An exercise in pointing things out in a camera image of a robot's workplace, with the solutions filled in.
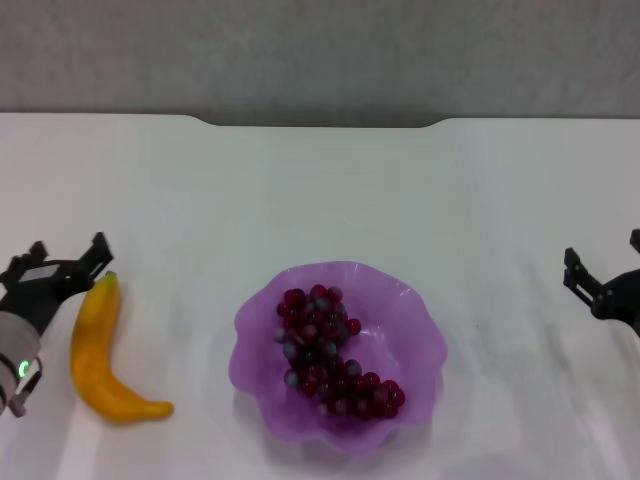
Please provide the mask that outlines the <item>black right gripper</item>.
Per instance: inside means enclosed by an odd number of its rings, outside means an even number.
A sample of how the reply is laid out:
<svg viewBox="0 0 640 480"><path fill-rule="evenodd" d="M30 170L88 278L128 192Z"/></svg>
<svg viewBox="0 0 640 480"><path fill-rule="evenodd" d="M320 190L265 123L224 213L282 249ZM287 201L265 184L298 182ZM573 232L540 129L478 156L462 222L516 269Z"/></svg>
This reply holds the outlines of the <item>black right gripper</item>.
<svg viewBox="0 0 640 480"><path fill-rule="evenodd" d="M633 229L629 243L640 253L640 229ZM623 273L600 286L581 262L573 248L564 252L563 285L591 305L592 315L599 320L618 320L639 335L639 271Z"/></svg>

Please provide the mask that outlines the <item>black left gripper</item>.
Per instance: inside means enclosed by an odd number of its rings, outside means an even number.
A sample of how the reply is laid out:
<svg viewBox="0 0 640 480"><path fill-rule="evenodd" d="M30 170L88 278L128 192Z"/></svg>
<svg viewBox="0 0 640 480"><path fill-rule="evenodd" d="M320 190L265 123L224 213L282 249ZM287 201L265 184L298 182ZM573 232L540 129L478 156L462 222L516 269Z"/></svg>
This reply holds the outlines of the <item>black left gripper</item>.
<svg viewBox="0 0 640 480"><path fill-rule="evenodd" d="M41 241L27 253L14 256L1 273L6 293L1 311L21 317L38 333L44 333L60 306L80 293L82 287L94 286L98 275L113 260L103 232L92 239L90 248L78 261L47 261L47 250Z"/></svg>

